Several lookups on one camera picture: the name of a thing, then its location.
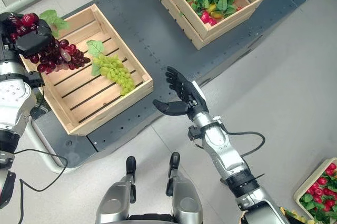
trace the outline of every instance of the fake fruit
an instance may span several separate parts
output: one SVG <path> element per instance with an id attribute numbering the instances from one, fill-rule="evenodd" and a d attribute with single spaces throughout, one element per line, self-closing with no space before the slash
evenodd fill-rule
<path id="1" fill-rule="evenodd" d="M 208 13 L 207 11 L 204 11 L 204 12 L 202 13 L 202 16 L 201 16 L 200 18 L 201 18 L 202 22 L 203 22 L 204 24 L 206 24 L 206 23 L 208 23 L 209 20 L 210 20 L 210 15 L 209 15 L 209 13 Z"/>

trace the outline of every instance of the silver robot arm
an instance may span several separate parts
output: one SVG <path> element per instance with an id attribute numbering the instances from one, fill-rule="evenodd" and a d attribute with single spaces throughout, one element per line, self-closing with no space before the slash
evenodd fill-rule
<path id="1" fill-rule="evenodd" d="M 10 171 L 18 141 L 25 131 L 29 114 L 36 104 L 33 88 L 43 83 L 39 73 L 28 73 L 20 54 L 31 55 L 47 47 L 51 30 L 39 21 L 36 32 L 20 37 L 15 44 L 9 38 L 12 26 L 8 17 L 19 14 L 0 14 L 0 209 L 13 193 L 15 173 Z"/>
<path id="2" fill-rule="evenodd" d="M 166 115 L 188 115 L 195 126 L 189 128 L 190 139 L 200 138 L 221 178 L 236 197 L 240 210 L 246 211 L 242 224 L 289 224 L 277 204 L 259 185 L 249 167 L 230 143 L 219 116 L 212 117 L 205 96 L 196 82 L 189 82 L 172 67 L 167 68 L 167 82 L 182 101 L 163 103 L 156 108 Z"/>

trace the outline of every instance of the artificial grapes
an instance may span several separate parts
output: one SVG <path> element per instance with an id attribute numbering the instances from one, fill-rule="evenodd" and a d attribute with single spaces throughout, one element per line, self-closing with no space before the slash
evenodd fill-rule
<path id="1" fill-rule="evenodd" d="M 100 67 L 101 75 L 122 87 L 121 95 L 126 95 L 135 89 L 131 74 L 116 55 L 112 57 L 107 57 L 103 54 L 99 55 L 93 58 L 93 63 Z"/>

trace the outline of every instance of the black cable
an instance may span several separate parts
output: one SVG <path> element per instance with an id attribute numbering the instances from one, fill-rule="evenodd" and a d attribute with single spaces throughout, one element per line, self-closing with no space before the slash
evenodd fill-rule
<path id="1" fill-rule="evenodd" d="M 44 152 L 44 151 L 40 151 L 40 150 L 37 150 L 37 149 L 25 149 L 25 150 L 18 151 L 18 152 L 14 153 L 14 154 L 17 155 L 17 154 L 20 154 L 20 153 L 26 152 L 26 151 L 35 151 L 35 152 L 43 153 L 43 154 L 46 154 L 46 155 L 49 155 L 49 156 L 58 157 L 58 158 L 63 159 L 65 161 L 65 166 L 64 166 L 63 170 L 61 171 L 61 173 L 54 179 L 54 181 L 51 182 L 48 186 L 46 186 L 45 188 L 43 188 L 41 190 L 36 189 L 36 188 L 32 187 L 31 185 L 27 184 L 23 179 L 19 180 L 20 181 L 20 220 L 19 220 L 18 224 L 22 223 L 23 217 L 24 217 L 24 207 L 23 207 L 24 193 L 23 193 L 23 185 L 27 186 L 29 189 L 31 189 L 33 191 L 36 191 L 36 192 L 45 191 L 45 190 L 47 190 L 50 186 L 52 186 L 59 179 L 59 177 L 63 174 L 63 172 L 65 171 L 65 169 L 68 166 L 68 159 L 66 159 L 65 157 L 62 157 L 62 156 L 59 156 L 59 155 L 56 155 L 56 154 L 51 154 L 51 153 Z"/>
<path id="2" fill-rule="evenodd" d="M 221 123 L 221 128 L 223 131 L 225 131 L 228 135 L 232 135 L 232 136 L 239 136 L 239 135 L 257 135 L 260 136 L 262 138 L 262 142 L 260 143 L 260 145 L 258 145 L 256 148 L 252 149 L 251 151 L 248 151 L 245 154 L 242 154 L 241 157 L 246 157 L 256 151 L 258 151 L 259 149 L 262 148 L 262 146 L 265 144 L 265 137 L 263 134 L 259 133 L 259 132 L 253 132 L 253 131 L 247 131 L 247 132 L 236 132 L 236 133 L 232 133 L 232 132 L 228 132 L 228 130 L 226 129 L 225 125 L 223 123 Z"/>

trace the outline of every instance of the wooden crate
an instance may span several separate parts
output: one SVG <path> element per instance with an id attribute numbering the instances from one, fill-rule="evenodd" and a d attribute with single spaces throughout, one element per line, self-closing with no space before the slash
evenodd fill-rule
<path id="1" fill-rule="evenodd" d="M 92 59 L 88 40 L 104 42 L 107 56 L 117 55 L 130 71 L 136 88 L 121 96 L 121 87 L 104 76 L 91 75 L 91 63 L 76 70 L 43 75 L 45 99 L 69 135 L 88 135 L 153 91 L 153 80 L 96 5 L 66 19 L 69 30 L 58 39 L 68 39 Z M 27 70 L 35 64 L 24 60 Z"/>
<path id="2" fill-rule="evenodd" d="M 216 25 L 204 24 L 186 0 L 160 0 L 197 49 L 201 49 L 251 17 L 263 0 L 235 0 L 242 9 Z"/>

